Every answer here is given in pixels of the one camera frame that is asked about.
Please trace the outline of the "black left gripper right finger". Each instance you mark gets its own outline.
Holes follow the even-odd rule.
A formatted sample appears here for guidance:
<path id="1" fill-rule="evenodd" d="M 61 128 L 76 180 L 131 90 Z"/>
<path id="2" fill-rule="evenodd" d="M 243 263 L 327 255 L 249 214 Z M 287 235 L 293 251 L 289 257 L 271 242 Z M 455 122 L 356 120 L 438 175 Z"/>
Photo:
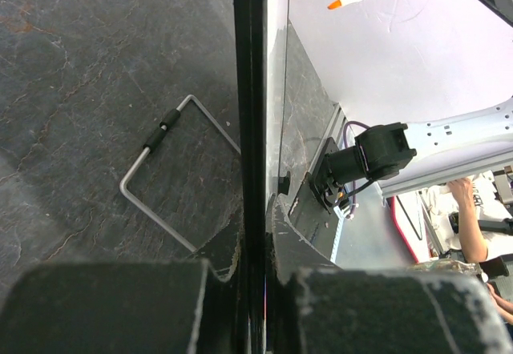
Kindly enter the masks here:
<path id="1" fill-rule="evenodd" d="M 343 270 L 294 228 L 278 197 L 266 223 L 270 352 L 511 352 L 510 333 L 477 278 Z"/>

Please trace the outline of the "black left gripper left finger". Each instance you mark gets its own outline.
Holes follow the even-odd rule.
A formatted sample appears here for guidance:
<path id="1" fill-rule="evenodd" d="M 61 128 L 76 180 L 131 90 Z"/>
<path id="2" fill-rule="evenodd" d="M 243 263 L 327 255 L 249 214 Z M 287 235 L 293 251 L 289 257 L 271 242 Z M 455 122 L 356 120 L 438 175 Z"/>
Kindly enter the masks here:
<path id="1" fill-rule="evenodd" d="M 1 312 L 4 353 L 240 353 L 240 230 L 190 259 L 48 264 L 27 272 Z"/>

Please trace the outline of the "white whiteboard black frame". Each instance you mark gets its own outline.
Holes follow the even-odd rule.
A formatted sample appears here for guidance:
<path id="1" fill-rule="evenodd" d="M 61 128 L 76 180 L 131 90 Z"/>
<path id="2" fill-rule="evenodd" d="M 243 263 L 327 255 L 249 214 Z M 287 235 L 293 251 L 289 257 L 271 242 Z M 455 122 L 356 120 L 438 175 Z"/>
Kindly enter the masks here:
<path id="1" fill-rule="evenodd" d="M 267 0 L 234 0 L 237 83 L 244 194 L 237 283 L 244 315 L 244 350 L 270 352 L 267 334 L 267 279 L 270 256 L 266 215 L 275 195 L 266 191 L 269 97 L 266 58 Z"/>

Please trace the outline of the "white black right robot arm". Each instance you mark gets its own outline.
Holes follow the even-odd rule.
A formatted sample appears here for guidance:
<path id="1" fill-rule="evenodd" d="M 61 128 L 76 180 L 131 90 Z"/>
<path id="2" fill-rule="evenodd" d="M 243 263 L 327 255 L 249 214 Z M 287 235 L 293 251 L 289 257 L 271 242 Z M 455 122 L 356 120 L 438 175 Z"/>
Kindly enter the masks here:
<path id="1" fill-rule="evenodd" d="M 335 10 L 363 0 L 335 0 Z M 504 22 L 512 26 L 512 0 L 479 0 Z M 397 176 L 412 160 L 480 143 L 512 142 L 512 97 L 480 111 L 424 123 L 391 123 L 365 130 L 354 138 L 354 145 L 336 148 L 328 138 L 313 172 L 308 175 L 310 189 L 319 204 L 331 212 L 377 181 Z M 348 191 L 347 183 L 366 179 Z"/>

